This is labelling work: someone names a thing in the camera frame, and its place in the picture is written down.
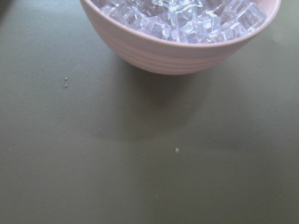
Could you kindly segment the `pink bowl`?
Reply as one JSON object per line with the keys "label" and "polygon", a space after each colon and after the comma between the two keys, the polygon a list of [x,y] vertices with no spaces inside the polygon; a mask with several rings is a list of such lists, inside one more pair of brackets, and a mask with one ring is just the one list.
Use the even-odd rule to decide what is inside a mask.
{"label": "pink bowl", "polygon": [[116,55],[137,68],[162,75],[192,74],[218,65],[263,32],[281,6],[279,0],[256,0],[267,17],[247,36],[228,42],[187,44],[142,34],[108,17],[90,0],[80,3],[98,36]]}

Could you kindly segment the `clear ice cubes in bowl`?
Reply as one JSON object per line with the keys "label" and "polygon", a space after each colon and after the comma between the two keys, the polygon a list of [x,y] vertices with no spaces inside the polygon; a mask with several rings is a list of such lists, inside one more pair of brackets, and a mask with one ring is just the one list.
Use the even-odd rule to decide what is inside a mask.
{"label": "clear ice cubes in bowl", "polygon": [[210,44],[251,34],[266,14],[251,0],[94,0],[128,28],[170,42]]}

